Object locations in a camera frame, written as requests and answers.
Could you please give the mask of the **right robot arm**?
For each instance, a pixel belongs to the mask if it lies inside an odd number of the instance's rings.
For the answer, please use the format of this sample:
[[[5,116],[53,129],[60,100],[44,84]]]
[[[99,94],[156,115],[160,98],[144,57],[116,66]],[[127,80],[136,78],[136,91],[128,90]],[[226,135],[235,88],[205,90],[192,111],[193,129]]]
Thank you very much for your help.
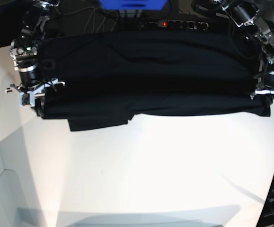
[[[44,78],[38,60],[38,49],[45,37],[44,26],[50,19],[51,9],[59,3],[59,0],[32,1],[31,8],[24,14],[19,38],[14,39],[10,45],[10,56],[14,70],[19,73],[20,84],[11,84],[5,93],[18,92],[19,105],[31,108],[39,117],[44,115],[46,90],[52,88],[57,91],[57,85],[65,85],[65,82],[56,78]]]

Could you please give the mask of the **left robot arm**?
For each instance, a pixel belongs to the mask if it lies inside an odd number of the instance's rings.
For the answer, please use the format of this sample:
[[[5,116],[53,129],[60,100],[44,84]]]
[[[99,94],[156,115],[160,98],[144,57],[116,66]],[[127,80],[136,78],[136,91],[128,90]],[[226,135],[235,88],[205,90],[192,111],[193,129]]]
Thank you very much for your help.
[[[274,95],[274,33],[263,18],[264,10],[274,7],[273,0],[197,0],[194,10],[206,17],[228,19],[246,32],[246,37],[261,49],[263,69],[256,74],[256,95]]]

